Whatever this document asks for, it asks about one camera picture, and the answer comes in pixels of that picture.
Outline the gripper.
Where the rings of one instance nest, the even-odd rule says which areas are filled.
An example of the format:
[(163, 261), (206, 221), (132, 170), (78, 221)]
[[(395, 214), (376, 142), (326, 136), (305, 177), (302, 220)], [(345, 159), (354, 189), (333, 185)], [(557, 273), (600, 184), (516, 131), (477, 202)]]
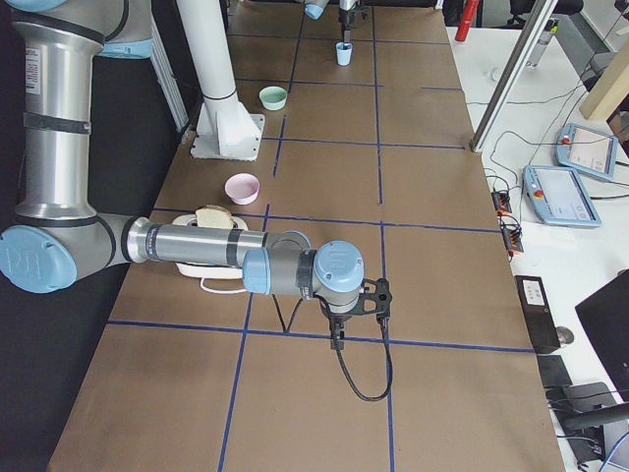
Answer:
[(330, 348), (333, 350), (344, 349), (345, 323), (353, 318), (352, 314), (337, 314), (331, 311), (330, 305), (325, 300), (319, 301), (320, 309), (328, 320), (330, 332)]
[(362, 0), (340, 0), (338, 17), (342, 23), (342, 44), (348, 46), (351, 44), (351, 27), (349, 23), (353, 23), (357, 17), (365, 18), (367, 10)]

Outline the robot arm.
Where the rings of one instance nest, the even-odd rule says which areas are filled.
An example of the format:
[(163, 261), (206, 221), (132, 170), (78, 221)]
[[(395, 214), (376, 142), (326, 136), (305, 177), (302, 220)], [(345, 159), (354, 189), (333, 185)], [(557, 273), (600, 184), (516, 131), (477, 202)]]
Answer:
[[(305, 0), (304, 13), (311, 20), (317, 21), (329, 3), (329, 0)], [(343, 44), (350, 44), (355, 21), (359, 17), (365, 19), (368, 16), (368, 9), (360, 0), (338, 0), (337, 3), (341, 41)]]
[(228, 225), (157, 224), (100, 213), (87, 199), (92, 60), (146, 58), (147, 1), (14, 1), (25, 41), (26, 194), (1, 235), (1, 270), (16, 286), (49, 293), (110, 266), (174, 262), (198, 278), (218, 268), (248, 292), (317, 299), (339, 348), (345, 323), (366, 313), (363, 258), (350, 243), (314, 249), (303, 234)]

